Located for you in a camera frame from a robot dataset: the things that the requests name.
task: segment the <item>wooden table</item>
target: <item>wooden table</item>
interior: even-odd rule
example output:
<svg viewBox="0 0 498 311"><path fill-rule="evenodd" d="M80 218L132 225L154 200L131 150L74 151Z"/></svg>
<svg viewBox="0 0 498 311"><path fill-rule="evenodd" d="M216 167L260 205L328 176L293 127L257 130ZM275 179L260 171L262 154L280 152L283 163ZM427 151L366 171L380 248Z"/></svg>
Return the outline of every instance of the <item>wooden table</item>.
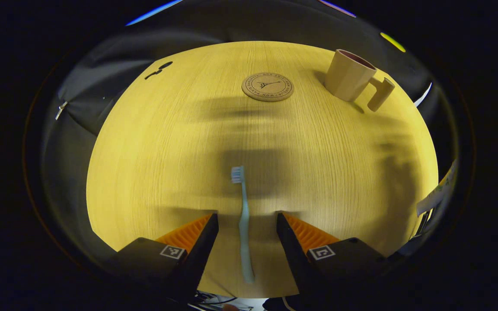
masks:
<svg viewBox="0 0 498 311"><path fill-rule="evenodd" d="M417 230L415 204L437 185L433 143L397 84L377 112L366 107L370 85L354 103L332 96L322 83L333 55L247 41L154 62L114 106L93 148L86 191L94 232L118 251L217 211L220 232L199 289L245 298L298 292L276 211L340 239L358 237L385 256L395 252ZM293 95L279 102L246 96L241 83L260 72L290 79ZM243 282L239 259L241 186L230 182L239 165L251 210L253 285Z"/></svg>

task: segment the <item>yellow light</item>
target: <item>yellow light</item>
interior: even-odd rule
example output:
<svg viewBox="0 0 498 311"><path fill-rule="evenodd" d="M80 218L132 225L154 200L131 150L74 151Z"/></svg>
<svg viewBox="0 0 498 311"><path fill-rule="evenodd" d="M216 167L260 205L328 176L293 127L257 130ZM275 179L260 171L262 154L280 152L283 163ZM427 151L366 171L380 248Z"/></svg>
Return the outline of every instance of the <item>yellow light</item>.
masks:
<svg viewBox="0 0 498 311"><path fill-rule="evenodd" d="M397 49L399 49L401 52L406 52L407 50L405 50L405 48L397 41L395 41L395 39L393 39L392 37L388 36L387 34L385 33L380 33L380 35L386 39L387 41L389 41L391 44L395 45L395 47Z"/></svg>

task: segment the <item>metal clip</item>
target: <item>metal clip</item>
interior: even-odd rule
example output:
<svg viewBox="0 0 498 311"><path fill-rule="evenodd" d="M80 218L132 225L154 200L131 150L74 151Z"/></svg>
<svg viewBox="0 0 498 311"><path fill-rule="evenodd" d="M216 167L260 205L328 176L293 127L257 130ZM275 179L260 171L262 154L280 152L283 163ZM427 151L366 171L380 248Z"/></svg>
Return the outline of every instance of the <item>metal clip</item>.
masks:
<svg viewBox="0 0 498 311"><path fill-rule="evenodd" d="M61 115L61 112L63 112L63 110L65 110L65 106L68 103L69 102L65 101L64 104L62 104L62 105L59 106L59 112L57 112L57 115L55 116L55 120L57 120L59 118L59 116Z"/></svg>

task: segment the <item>light blue toothbrush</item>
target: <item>light blue toothbrush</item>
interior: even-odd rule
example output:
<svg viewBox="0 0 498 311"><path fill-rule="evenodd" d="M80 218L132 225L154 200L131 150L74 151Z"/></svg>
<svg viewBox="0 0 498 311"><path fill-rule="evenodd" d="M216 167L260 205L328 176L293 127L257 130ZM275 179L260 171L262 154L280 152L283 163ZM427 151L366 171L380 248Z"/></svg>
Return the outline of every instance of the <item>light blue toothbrush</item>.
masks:
<svg viewBox="0 0 498 311"><path fill-rule="evenodd" d="M243 208L241 219L239 219L239 244L241 252L241 271L245 283L255 283L255 275L251 266L251 254L249 253L249 204L247 203L247 190L245 189L245 174L243 166L232 167L232 183L241 183L243 193Z"/></svg>

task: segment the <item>toothbrush handle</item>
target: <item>toothbrush handle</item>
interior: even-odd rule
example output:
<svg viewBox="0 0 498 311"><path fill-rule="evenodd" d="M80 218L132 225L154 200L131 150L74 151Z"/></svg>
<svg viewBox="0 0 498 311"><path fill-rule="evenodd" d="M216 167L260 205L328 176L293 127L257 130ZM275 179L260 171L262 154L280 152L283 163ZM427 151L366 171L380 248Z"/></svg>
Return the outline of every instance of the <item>toothbrush handle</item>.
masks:
<svg viewBox="0 0 498 311"><path fill-rule="evenodd" d="M243 209L239 220L239 252L241 254L241 270L246 283L255 283L255 275L251 265L251 254L249 252L249 204L247 203L247 191L245 182L241 183L243 192Z"/></svg>

